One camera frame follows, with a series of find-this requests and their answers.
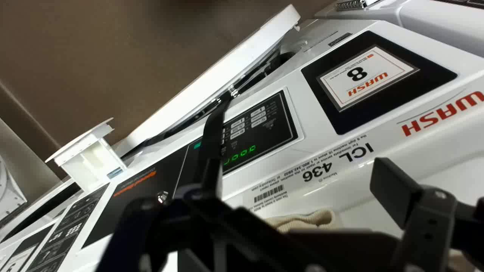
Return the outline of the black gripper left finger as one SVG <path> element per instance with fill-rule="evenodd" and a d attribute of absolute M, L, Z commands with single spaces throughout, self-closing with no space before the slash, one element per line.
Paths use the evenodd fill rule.
<path fill-rule="evenodd" d="M 282 240 L 247 208 L 217 196 L 168 204 L 138 198 L 126 207 L 96 272 L 162 272 L 174 252 L 178 272 L 283 272 L 276 249 Z"/>

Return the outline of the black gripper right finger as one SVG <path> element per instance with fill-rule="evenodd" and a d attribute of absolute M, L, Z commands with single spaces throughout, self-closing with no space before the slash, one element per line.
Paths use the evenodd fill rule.
<path fill-rule="evenodd" d="M 441 187 L 423 186 L 388 157 L 374 160 L 370 189 L 403 230 L 394 272 L 445 272 L 451 249 L 483 269 L 483 199 L 471 205 Z"/>

